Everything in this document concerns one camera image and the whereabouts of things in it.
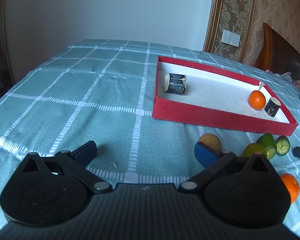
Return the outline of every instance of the gold picture frame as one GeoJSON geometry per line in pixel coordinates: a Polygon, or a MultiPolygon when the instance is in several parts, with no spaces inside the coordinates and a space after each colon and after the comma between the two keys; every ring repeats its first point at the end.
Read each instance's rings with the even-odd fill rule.
{"type": "MultiPolygon", "coordinates": [[[[216,42],[220,18],[221,18],[222,4],[223,4],[223,0],[212,0],[210,17],[208,22],[208,29],[207,29],[205,43],[203,46],[203,51],[205,52],[213,53],[214,44],[216,42]]],[[[254,16],[255,5],[256,5],[256,0],[251,0],[251,10],[249,14],[249,20],[247,20],[248,25],[245,31],[245,35],[242,35],[240,38],[242,41],[240,45],[242,49],[238,60],[238,62],[240,63],[243,61],[243,57],[247,49],[247,44],[250,37],[250,31],[251,31],[251,26],[252,26],[252,21],[254,16]]]]}

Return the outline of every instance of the wooden headboard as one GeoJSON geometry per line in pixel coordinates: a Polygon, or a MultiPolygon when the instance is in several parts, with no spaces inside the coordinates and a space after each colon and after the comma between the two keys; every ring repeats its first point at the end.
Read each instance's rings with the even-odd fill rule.
{"type": "Polygon", "coordinates": [[[300,54],[268,24],[263,23],[265,44],[254,67],[272,73],[291,72],[294,80],[300,80],[300,54]]]}

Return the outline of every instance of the white wall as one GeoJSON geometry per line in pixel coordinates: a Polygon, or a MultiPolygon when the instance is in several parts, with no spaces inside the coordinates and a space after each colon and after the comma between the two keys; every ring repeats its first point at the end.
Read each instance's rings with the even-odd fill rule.
{"type": "Polygon", "coordinates": [[[150,41],[202,50],[211,0],[5,0],[16,81],[84,39],[150,41]]]}

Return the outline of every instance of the metal screw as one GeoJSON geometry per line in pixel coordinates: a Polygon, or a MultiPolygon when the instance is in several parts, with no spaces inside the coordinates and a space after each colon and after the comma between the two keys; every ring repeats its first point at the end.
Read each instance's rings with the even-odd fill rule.
{"type": "Polygon", "coordinates": [[[184,189],[195,189],[197,187],[197,184],[193,181],[186,181],[184,183],[181,184],[181,187],[183,187],[184,189]]]}
{"type": "Polygon", "coordinates": [[[93,186],[96,190],[104,190],[110,187],[109,183],[105,181],[96,182],[93,186]]]}

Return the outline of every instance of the red box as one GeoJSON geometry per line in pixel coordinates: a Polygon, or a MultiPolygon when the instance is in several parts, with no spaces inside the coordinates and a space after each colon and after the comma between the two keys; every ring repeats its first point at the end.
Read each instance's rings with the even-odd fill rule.
{"type": "Polygon", "coordinates": [[[254,110],[250,107],[249,94],[253,90],[258,90],[259,85],[259,80],[235,72],[159,56],[152,117],[228,130],[290,136],[298,123],[267,85],[261,89],[266,101],[268,102],[270,97],[275,97],[281,103],[276,116],[269,117],[263,109],[254,110]],[[162,76],[167,73],[187,75],[184,95],[163,92],[162,76]]]}

